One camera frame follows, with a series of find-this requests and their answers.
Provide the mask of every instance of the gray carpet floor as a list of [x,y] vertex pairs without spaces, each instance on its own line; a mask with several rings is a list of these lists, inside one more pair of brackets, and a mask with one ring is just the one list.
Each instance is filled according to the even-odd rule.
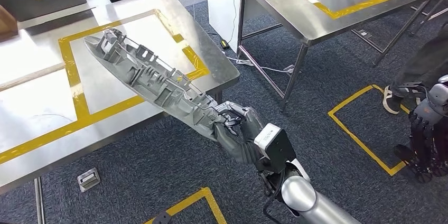
[[[197,4],[195,10],[202,27],[213,32],[208,25],[207,2]],[[362,28],[389,40],[412,12],[403,10]],[[376,68],[371,63],[377,52],[352,33],[311,47],[283,113],[276,93],[252,67],[237,66],[240,81],[224,92],[224,100],[253,106],[267,122],[286,129],[314,187],[362,223],[448,223],[448,177],[419,184],[406,169],[390,176],[327,114],[367,85],[389,84],[446,20],[446,15],[441,16],[418,35],[404,35]],[[273,23],[269,16],[262,16],[248,21],[245,31]],[[248,39],[244,45],[261,65],[277,69],[292,64],[299,48],[284,28]],[[231,51],[226,55],[235,56]],[[286,86],[287,75],[269,74],[280,86]],[[388,166],[399,162],[392,147],[407,143],[406,115],[384,111],[378,90],[365,93],[335,115]],[[101,183],[81,193],[76,177],[92,167],[99,170]],[[42,179],[46,222],[50,224],[144,223],[205,186],[211,189],[227,223],[272,223],[262,214],[267,199],[255,168],[236,163],[218,145],[172,117]],[[297,223],[278,203],[270,212],[282,223]],[[0,222],[35,220],[32,183],[0,196]],[[217,221],[206,200],[201,199],[176,215],[175,223]]]

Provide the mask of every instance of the black cable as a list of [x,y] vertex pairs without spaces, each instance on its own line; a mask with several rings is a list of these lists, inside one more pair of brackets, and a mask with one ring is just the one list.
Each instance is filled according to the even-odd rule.
[[278,221],[277,219],[275,219],[274,217],[272,217],[269,213],[267,213],[267,208],[270,206],[270,204],[272,204],[272,202],[274,201],[274,199],[277,197],[278,193],[280,192],[283,182],[285,181],[285,170],[282,170],[282,172],[280,173],[280,181],[278,183],[277,189],[275,189],[274,194],[272,194],[272,196],[270,196],[269,200],[266,201],[265,205],[263,206],[263,214],[268,217],[271,221],[275,222],[276,224],[282,224],[280,221]]
[[428,104],[429,104],[430,107],[433,109],[433,111],[436,112],[437,114],[443,116],[443,117],[448,117],[448,115],[444,115],[444,114],[442,114],[442,113],[439,113],[437,110],[435,110],[433,104],[431,103],[431,99],[430,99],[428,90],[427,90],[425,87],[423,87],[423,86],[420,86],[420,87],[422,87],[422,88],[425,90],[425,93],[426,93],[426,99],[428,99]]

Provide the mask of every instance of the person's leg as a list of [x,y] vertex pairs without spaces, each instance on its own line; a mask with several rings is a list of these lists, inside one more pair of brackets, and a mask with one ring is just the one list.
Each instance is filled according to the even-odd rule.
[[406,82],[423,81],[432,87],[437,79],[448,73],[448,25],[444,24],[439,35],[427,42],[395,76],[393,83],[384,91],[384,108],[398,114],[402,99],[408,94],[398,87]]

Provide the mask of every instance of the gray plastic car part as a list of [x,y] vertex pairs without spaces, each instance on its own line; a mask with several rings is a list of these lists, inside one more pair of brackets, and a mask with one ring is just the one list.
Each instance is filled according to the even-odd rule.
[[105,30],[101,39],[87,36],[84,42],[95,58],[124,85],[203,136],[215,141],[214,123],[223,123],[228,129],[238,124],[238,118],[225,114],[235,104],[218,105],[213,98],[201,93],[186,75],[121,31]]

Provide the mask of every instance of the shoe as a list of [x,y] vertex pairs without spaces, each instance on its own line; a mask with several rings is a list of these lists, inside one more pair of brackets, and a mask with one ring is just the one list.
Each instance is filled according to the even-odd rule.
[[397,115],[400,112],[400,105],[402,104],[402,97],[398,97],[392,94],[390,86],[384,89],[384,98],[382,100],[382,105],[391,114]]

